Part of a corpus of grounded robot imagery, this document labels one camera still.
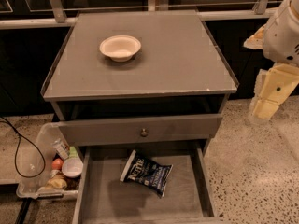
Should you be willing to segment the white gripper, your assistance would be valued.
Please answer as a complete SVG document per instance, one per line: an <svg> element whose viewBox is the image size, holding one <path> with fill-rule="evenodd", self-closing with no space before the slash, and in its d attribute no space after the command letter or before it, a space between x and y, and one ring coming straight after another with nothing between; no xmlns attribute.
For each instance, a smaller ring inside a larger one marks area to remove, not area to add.
<svg viewBox="0 0 299 224"><path fill-rule="evenodd" d="M268 71L261 69L256 77L249 111L257 119L270 120L281 104L299 84L299 68L275 63Z"/></svg>

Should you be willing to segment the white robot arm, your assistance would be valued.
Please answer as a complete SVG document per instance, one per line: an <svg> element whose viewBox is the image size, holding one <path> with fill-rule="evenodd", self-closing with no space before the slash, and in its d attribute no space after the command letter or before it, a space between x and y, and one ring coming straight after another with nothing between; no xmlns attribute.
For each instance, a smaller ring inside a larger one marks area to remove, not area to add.
<svg viewBox="0 0 299 224"><path fill-rule="evenodd" d="M249 116L270 120L299 85L299 0L283 0L267 23L244 42L274 62L256 77Z"/></svg>

